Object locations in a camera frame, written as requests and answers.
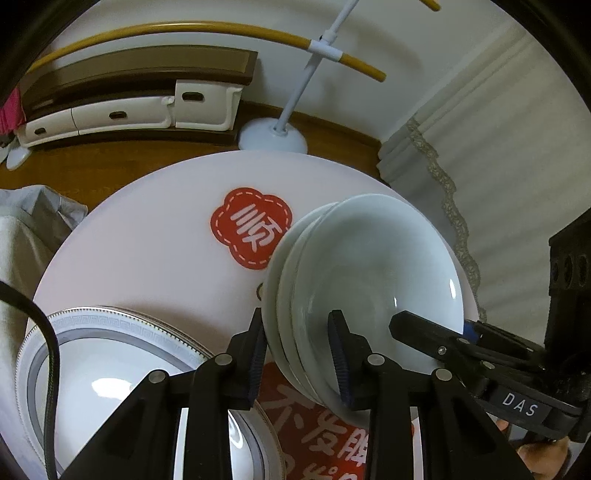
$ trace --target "human hand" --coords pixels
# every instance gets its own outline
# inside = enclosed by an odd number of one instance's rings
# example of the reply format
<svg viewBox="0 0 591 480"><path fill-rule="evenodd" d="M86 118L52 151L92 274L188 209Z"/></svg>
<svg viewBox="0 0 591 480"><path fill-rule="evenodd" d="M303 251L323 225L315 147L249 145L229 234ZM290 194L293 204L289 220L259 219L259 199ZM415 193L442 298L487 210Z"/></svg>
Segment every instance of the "human hand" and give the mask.
<svg viewBox="0 0 591 480"><path fill-rule="evenodd" d="M500 431L509 426L506 420L497 420ZM517 449L526 467L534 474L535 480L553 480L569 452L569 438L564 437L554 443L529 443Z"/></svg>

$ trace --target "white drawer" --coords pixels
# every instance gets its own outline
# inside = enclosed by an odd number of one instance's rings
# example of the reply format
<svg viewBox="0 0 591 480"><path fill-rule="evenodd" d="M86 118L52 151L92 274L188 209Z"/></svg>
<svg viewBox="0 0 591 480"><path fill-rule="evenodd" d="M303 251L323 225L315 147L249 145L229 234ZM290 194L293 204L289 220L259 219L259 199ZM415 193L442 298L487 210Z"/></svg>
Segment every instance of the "white drawer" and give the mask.
<svg viewBox="0 0 591 480"><path fill-rule="evenodd" d="M42 116L17 129L18 141L23 147L75 135L78 135L78 129L72 119L71 109Z"/></svg>
<svg viewBox="0 0 591 480"><path fill-rule="evenodd" d="M108 100L72 108L80 135L134 128L168 128L173 97L139 97Z"/></svg>
<svg viewBox="0 0 591 480"><path fill-rule="evenodd" d="M197 80L177 80L174 124L178 128L231 130L243 86Z"/></svg>

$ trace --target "yellow rod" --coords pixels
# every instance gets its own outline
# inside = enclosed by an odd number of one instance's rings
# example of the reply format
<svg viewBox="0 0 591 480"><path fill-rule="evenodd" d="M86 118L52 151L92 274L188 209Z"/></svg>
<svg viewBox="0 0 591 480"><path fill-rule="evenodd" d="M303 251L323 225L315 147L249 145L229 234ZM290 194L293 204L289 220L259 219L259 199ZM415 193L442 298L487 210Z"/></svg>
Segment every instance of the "yellow rod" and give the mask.
<svg viewBox="0 0 591 480"><path fill-rule="evenodd" d="M439 5L435 0L420 0L420 2L427 5L434 12L439 12L441 10L441 5Z"/></svg>
<svg viewBox="0 0 591 480"><path fill-rule="evenodd" d="M122 38L137 37L139 35L150 35L154 33L180 33L180 32L199 32L199 33L222 33L228 35L239 35L241 37L258 38L260 40L268 40L290 47L299 48L300 50L308 50L310 41L308 38L292 35L291 33L273 30L271 28L257 27L256 25L246 25L241 23L218 22L218 21L179 21L179 22L155 22L141 25L133 25L131 27L117 28L108 32L99 33L88 38L83 38L77 42L58 48L39 60L35 61L28 69L27 73L60 59L70 53L74 53L84 48L99 45L112 40L120 40ZM386 74L371 65L368 65L362 60L343 53L340 62L345 66L357 70L364 75L367 75L379 82L383 82Z"/></svg>

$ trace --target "white bowl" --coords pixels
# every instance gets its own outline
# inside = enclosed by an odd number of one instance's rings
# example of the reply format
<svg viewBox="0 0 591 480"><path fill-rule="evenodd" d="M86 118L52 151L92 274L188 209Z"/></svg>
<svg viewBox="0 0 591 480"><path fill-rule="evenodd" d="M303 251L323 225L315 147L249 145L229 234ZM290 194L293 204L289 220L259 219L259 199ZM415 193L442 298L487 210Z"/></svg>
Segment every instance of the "white bowl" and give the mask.
<svg viewBox="0 0 591 480"><path fill-rule="evenodd" d="M440 235L412 206L369 194L335 206L307 237L292 298L293 333L312 387L345 421L368 426L367 412L341 402L326 322L343 310L353 333L374 352L426 374L438 363L392 338L392 315L409 310L455 332L463 330L462 293Z"/></svg>
<svg viewBox="0 0 591 480"><path fill-rule="evenodd" d="M309 389L304 388L301 382L296 378L284 353L278 327L278 309L284 300L278 303L277 297L282 272L285 270L285 261L287 260L294 244L304 232L304 230L306 230L306 227L321 217L333 205L335 205L335 203L329 203L328 205L323 205L322 207L311 211L299 219L294 225L291 226L285 235L283 235L275 247L273 255L271 256L271 260L269 261L269 265L267 266L267 276L265 277L262 289L262 323L263 327L265 328L265 336L267 337L267 344L269 345L269 350L271 351L273 360L287 381L302 395L314 402L319 402L320 400L313 391L310 392ZM290 316L289 328L291 331L291 312L289 305L287 305L286 308L287 314Z"/></svg>

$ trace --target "lace trim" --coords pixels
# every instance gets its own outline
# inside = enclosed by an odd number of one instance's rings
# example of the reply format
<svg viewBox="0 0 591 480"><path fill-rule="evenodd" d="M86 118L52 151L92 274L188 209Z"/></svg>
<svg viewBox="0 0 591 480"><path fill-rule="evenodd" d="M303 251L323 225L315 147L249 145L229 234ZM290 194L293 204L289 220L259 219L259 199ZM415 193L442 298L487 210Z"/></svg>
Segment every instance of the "lace trim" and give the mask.
<svg viewBox="0 0 591 480"><path fill-rule="evenodd" d="M441 206L445 212L449 222L452 224L456 232L456 244L453 251L457 256L460 265L466 272L468 283L476 299L476 306L478 307L478 316L482 322L486 321L486 310L478 303L478 287L480 286L480 269L478 264L470 255L468 251L468 225L464 217L458 210L453 201L453 194L456 192L456 184L453 183L452 178L441 168L437 159L439 154L432 145L427 142L422 133L418 129L417 120L412 117L407 123L410 140L419 152L425 155L427 159L427 170L444 191L443 202Z"/></svg>

